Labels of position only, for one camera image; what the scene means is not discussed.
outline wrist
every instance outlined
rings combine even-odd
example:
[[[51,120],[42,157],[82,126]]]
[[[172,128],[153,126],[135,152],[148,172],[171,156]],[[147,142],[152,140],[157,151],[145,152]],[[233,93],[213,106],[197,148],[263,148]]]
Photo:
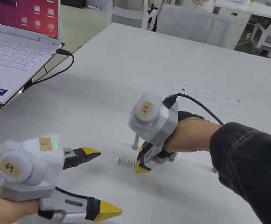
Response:
[[[210,139],[220,127],[202,119],[187,118],[178,123],[164,148],[167,152],[209,151]]]

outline black cable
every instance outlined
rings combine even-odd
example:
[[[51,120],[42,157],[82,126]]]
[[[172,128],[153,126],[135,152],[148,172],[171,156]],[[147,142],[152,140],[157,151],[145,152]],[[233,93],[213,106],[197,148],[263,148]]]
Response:
[[[46,81],[46,80],[49,80],[49,79],[51,79],[51,78],[53,78],[53,77],[55,77],[55,76],[57,76],[57,75],[59,75],[59,74],[65,72],[65,71],[67,71],[69,68],[72,67],[72,65],[74,64],[75,58],[74,58],[74,55],[73,55],[71,52],[69,52],[69,51],[67,51],[67,50],[64,50],[64,49],[58,49],[58,50],[57,50],[57,53],[60,54],[60,55],[71,56],[71,57],[72,57],[72,62],[71,62],[71,64],[70,64],[66,69],[64,69],[64,70],[62,70],[62,71],[59,71],[59,72],[57,72],[56,74],[54,74],[54,75],[52,75],[52,76],[50,76],[50,77],[44,78],[44,79],[42,79],[42,80],[39,80],[39,79],[36,80],[32,85],[36,85],[36,84],[38,84],[38,83],[44,82],[44,81]]]
[[[224,123],[217,116],[215,116],[215,114],[212,113],[206,106],[204,106],[198,100],[196,100],[195,98],[193,98],[193,97],[191,97],[189,95],[186,95],[186,94],[183,94],[183,93],[177,93],[177,94],[171,95],[171,96],[167,97],[166,99],[164,99],[163,104],[167,108],[171,108],[173,106],[173,104],[176,102],[177,97],[184,97],[184,98],[187,98],[187,99],[195,102],[200,107],[202,107],[207,113],[209,113],[220,125],[224,125]]]

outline power strip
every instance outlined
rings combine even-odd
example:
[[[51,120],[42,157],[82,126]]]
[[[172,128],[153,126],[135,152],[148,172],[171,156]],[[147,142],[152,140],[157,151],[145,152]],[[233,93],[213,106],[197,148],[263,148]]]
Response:
[[[231,104],[231,105],[234,105],[234,106],[247,108],[244,105],[244,103],[242,102],[242,100],[240,100],[238,98],[223,96],[223,95],[220,95],[219,93],[211,93],[211,92],[209,92],[207,90],[201,90],[199,88],[190,87],[188,85],[173,84],[172,85],[172,90],[174,91],[174,93],[180,92],[180,93],[184,93],[184,94],[187,94],[189,96],[192,96],[192,97],[202,97],[202,98],[222,102],[222,103],[225,103],[225,104]]]

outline laptop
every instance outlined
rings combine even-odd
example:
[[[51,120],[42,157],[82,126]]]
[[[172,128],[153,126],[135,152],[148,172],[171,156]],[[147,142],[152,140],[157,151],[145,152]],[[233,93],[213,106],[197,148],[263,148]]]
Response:
[[[0,0],[0,105],[61,47],[60,0]]]

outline laptop screen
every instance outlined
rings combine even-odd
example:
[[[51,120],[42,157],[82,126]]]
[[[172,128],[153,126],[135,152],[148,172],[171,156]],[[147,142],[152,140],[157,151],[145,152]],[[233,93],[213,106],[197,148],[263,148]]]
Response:
[[[0,24],[58,37],[58,0],[0,0]]]

